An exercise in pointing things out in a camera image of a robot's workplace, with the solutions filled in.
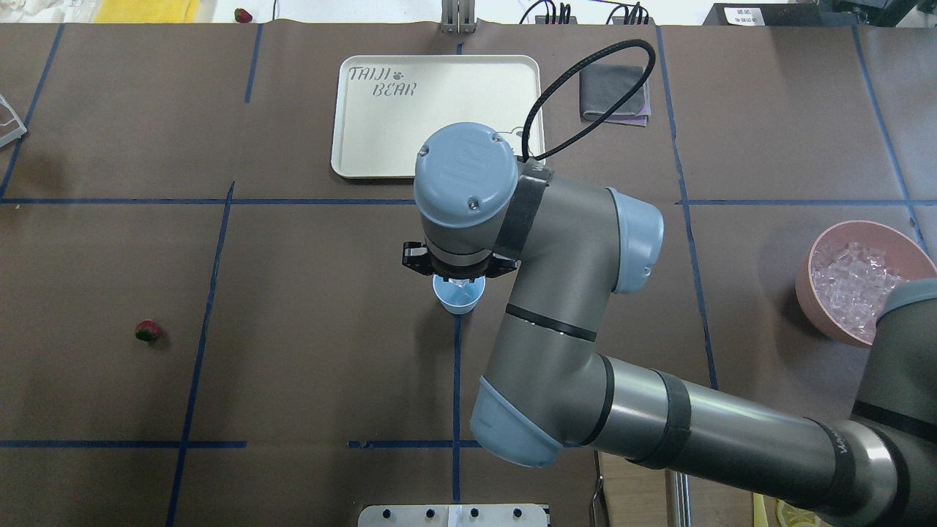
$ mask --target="yellow object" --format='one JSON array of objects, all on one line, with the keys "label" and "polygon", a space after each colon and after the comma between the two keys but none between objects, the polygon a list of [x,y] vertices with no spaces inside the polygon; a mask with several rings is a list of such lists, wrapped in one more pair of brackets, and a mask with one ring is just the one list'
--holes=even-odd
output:
[{"label": "yellow object", "polygon": [[104,0],[95,23],[191,23],[199,0]]},{"label": "yellow object", "polygon": [[768,527],[767,511],[765,510],[765,496],[761,494],[751,495],[751,517],[754,527]]},{"label": "yellow object", "polygon": [[778,507],[775,509],[778,517],[778,523],[781,527],[820,527],[821,521],[817,515],[809,510],[797,508],[782,500],[778,500]]}]

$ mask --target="black tape band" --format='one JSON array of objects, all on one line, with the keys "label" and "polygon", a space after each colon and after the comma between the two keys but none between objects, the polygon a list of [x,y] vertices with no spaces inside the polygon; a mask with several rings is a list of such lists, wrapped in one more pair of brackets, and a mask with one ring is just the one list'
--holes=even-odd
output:
[{"label": "black tape band", "polygon": [[816,423],[829,437],[829,442],[833,444],[834,468],[833,480],[829,482],[829,487],[822,496],[817,497],[812,502],[790,502],[797,508],[813,509],[822,505],[842,504],[849,497],[850,490],[855,482],[855,454],[853,447],[846,441],[846,438],[838,431],[828,427],[820,421]]},{"label": "black tape band", "polygon": [[432,251],[429,252],[429,262],[433,266],[433,270],[437,275],[446,277],[447,279],[461,280],[483,277],[490,260],[491,256],[488,256],[488,258],[472,265],[452,265],[437,258]]},{"label": "black tape band", "polygon": [[596,334],[594,331],[589,331],[585,328],[579,327],[578,325],[566,324],[565,322],[560,322],[558,320],[551,319],[550,317],[544,317],[539,313],[528,311],[524,308],[519,308],[514,304],[508,304],[508,307],[504,309],[504,312],[519,319],[536,324],[540,327],[552,329],[554,331],[558,331],[559,333],[565,333],[566,335],[569,335],[570,337],[576,337],[577,339],[595,342],[595,338],[598,337],[598,334]]},{"label": "black tape band", "polygon": [[543,192],[550,186],[553,172],[531,160],[522,167],[517,188],[508,203],[508,210],[498,231],[494,251],[508,258],[519,258],[527,243],[530,227],[537,216]]},{"label": "black tape band", "polygon": [[891,506],[888,507],[888,510],[878,519],[871,527],[894,527],[895,525],[901,525],[904,518],[904,510],[908,507],[908,501],[911,498],[911,472],[908,470],[908,462],[904,459],[904,456],[901,454],[901,450],[891,440],[890,437],[885,435],[881,430],[870,427],[866,425],[866,428],[870,429],[872,433],[878,436],[882,443],[885,444],[885,450],[888,451],[888,455],[891,456],[891,461],[895,463],[895,473],[898,475],[898,485],[895,488],[895,499],[892,500]]},{"label": "black tape band", "polygon": [[663,436],[654,450],[644,459],[633,459],[632,463],[649,469],[662,469],[673,464],[690,440],[692,404],[687,386],[678,377],[653,369],[661,376],[667,392],[667,422],[663,425]]},{"label": "black tape band", "polygon": [[899,414],[881,406],[868,404],[859,399],[855,400],[853,405],[853,415],[865,417],[869,421],[885,425],[892,429],[901,430],[904,433],[919,437],[924,441],[930,441],[937,444],[937,425],[915,419],[909,415]]},{"label": "black tape band", "polygon": [[602,358],[602,363],[605,364],[605,401],[602,403],[602,413],[595,423],[595,428],[580,443],[582,446],[592,443],[602,433],[605,423],[608,422],[608,416],[612,413],[612,400],[615,398],[615,371],[612,370],[612,362],[605,355],[599,355],[599,357]]}]

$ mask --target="blue plastic cup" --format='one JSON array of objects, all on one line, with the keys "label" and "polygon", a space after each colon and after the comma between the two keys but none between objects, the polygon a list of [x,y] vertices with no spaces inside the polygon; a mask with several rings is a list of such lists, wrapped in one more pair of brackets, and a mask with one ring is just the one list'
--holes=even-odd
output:
[{"label": "blue plastic cup", "polygon": [[475,309],[475,304],[482,297],[484,277],[466,281],[465,287],[461,287],[452,280],[446,281],[439,275],[433,275],[433,291],[447,311],[453,315],[464,315]]}]

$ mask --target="white tray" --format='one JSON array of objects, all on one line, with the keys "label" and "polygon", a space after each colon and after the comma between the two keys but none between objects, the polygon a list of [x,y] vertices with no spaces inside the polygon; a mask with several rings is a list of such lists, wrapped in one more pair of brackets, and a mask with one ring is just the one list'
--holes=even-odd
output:
[{"label": "white tray", "polygon": [[[520,130],[540,96],[540,69],[524,55],[355,55],[338,71],[332,168],[347,178],[413,177],[436,130],[489,126],[520,155]],[[543,152],[541,115],[530,152]]]}]

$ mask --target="gray cloth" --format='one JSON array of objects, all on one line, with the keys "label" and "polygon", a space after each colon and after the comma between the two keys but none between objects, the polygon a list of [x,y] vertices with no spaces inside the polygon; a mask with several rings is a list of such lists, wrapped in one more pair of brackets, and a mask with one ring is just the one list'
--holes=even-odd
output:
[{"label": "gray cloth", "polygon": [[[644,69],[639,66],[590,64],[579,72],[579,112],[588,121],[597,120],[608,112],[638,81]],[[625,101],[606,123],[646,127],[650,116],[647,83]]]}]

